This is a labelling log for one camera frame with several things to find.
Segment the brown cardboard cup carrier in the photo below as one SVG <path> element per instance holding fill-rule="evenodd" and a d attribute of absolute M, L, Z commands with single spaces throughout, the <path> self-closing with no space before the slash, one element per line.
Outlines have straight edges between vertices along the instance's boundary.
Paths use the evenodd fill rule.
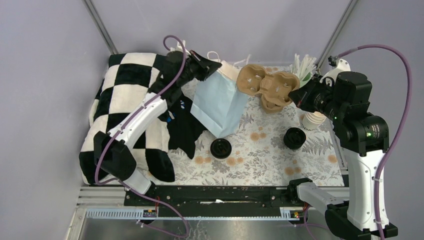
<path fill-rule="evenodd" d="M 236 86 L 244 94 L 260 94 L 266 101 L 285 107 L 292 102 L 289 93 L 300 88 L 300 80 L 289 72 L 269 73 L 261 65 L 247 64 L 240 70 Z"/>

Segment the light blue paper bag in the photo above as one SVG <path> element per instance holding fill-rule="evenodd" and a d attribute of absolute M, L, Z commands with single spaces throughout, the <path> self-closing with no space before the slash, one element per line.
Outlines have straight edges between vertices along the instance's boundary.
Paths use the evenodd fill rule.
<path fill-rule="evenodd" d="M 209 60 L 222 66 L 205 81 L 197 83 L 190 113 L 216 138 L 233 134 L 240 124 L 249 96 L 238 90 L 238 65 L 247 65 L 251 55 L 235 63 L 221 60 L 215 51 L 209 51 Z"/>

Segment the black plastic cup lid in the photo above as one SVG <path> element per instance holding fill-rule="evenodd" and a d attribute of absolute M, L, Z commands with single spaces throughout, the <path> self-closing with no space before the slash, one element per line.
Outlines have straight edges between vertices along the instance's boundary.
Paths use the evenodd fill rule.
<path fill-rule="evenodd" d="M 217 138 L 210 145 L 210 153 L 213 154 L 231 154 L 232 145 L 225 138 Z"/>

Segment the white paper coffee cup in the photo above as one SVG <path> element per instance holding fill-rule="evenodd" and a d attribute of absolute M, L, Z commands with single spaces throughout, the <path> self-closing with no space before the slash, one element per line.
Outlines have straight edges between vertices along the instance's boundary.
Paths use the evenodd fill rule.
<path fill-rule="evenodd" d="M 230 154 L 212 154 L 212 156 L 213 156 L 216 160 L 218 160 L 218 161 L 222 161 L 222 160 L 224 160 L 224 159 L 227 159 L 227 158 L 230 156 Z"/>

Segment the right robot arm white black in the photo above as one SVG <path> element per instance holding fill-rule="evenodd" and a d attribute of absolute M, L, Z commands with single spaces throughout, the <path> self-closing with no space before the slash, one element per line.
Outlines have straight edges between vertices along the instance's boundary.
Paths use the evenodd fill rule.
<path fill-rule="evenodd" d="M 349 199 L 335 197 L 311 179 L 291 180 L 287 201 L 306 203 L 324 215 L 331 233 L 344 240 L 380 239 L 398 235 L 385 210 L 383 159 L 389 153 L 389 127 L 368 111 L 372 83 L 359 72 L 343 71 L 336 78 L 315 75 L 289 93 L 295 105 L 326 116 L 333 125 L 348 164 Z"/>

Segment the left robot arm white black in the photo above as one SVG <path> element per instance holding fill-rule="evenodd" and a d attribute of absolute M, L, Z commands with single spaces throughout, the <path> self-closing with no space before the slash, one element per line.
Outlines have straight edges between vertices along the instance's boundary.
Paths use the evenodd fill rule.
<path fill-rule="evenodd" d="M 134 190 L 142 205 L 152 204 L 152 181 L 139 163 L 145 161 L 160 181 L 175 180 L 168 124 L 181 119 L 176 108 L 187 106 L 182 87 L 194 79 L 205 81 L 220 67 L 195 51 L 112 55 L 80 153 L 88 181 L 118 181 Z"/>

